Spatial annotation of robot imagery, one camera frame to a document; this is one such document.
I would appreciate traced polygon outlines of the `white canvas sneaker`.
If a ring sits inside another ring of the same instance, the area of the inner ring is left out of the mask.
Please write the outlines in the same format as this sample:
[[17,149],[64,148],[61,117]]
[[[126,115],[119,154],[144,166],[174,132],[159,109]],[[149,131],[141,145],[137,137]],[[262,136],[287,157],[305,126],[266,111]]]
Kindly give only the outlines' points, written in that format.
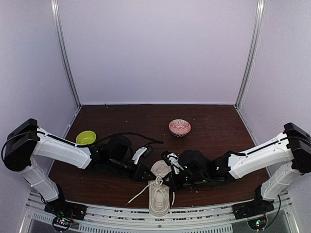
[[[171,172],[171,168],[163,161],[157,161],[151,167],[151,172],[156,176],[158,174],[164,174],[166,176]],[[170,188],[163,184],[152,185],[148,188],[149,190],[149,211],[152,215],[156,217],[165,216],[170,208],[170,197],[169,190]]]

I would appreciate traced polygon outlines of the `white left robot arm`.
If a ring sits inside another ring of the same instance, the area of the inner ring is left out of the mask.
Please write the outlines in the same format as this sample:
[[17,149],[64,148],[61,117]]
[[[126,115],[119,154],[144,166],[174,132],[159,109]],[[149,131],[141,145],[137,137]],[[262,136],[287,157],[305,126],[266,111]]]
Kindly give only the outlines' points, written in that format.
[[37,120],[30,118],[13,130],[2,146],[0,155],[4,165],[18,172],[60,216],[70,211],[60,185],[45,175],[35,156],[52,158],[79,169],[110,170],[124,173],[131,180],[154,180],[156,176],[139,161],[152,151],[150,145],[133,151],[128,133],[107,136],[106,144],[100,140],[88,145],[77,144],[40,128]]

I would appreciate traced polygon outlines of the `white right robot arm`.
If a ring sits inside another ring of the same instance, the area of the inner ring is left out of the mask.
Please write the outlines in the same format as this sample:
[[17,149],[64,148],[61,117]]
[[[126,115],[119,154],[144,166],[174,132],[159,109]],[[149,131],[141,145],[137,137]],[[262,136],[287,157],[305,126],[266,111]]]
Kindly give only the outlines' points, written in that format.
[[245,151],[228,151],[213,161],[198,150],[186,150],[180,156],[164,152],[161,156],[172,169],[162,179],[163,184],[173,192],[186,185],[223,186],[282,163],[275,174],[260,185],[259,196],[249,203],[249,210],[257,215],[297,176],[311,171],[311,136],[297,125],[287,123],[284,131],[273,139]]

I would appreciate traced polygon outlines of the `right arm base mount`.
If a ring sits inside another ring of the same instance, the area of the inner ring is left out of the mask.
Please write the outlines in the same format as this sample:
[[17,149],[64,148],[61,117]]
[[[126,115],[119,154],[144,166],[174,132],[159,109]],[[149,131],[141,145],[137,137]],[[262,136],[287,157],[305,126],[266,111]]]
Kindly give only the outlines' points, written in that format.
[[247,218],[248,226],[252,230],[264,230],[268,226],[266,213],[274,210],[273,200],[264,200],[261,192],[256,191],[251,201],[234,204],[232,206],[235,219]]

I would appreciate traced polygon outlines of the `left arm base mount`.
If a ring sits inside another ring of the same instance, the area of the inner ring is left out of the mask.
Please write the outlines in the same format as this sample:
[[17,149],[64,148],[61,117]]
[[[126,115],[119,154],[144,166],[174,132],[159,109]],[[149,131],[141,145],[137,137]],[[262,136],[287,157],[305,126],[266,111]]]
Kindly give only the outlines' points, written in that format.
[[44,211],[55,216],[52,220],[52,227],[57,232],[63,233],[71,227],[74,220],[84,220],[87,206],[66,201],[62,188],[58,184],[56,186],[58,198],[48,202],[41,197],[41,201],[45,204]]

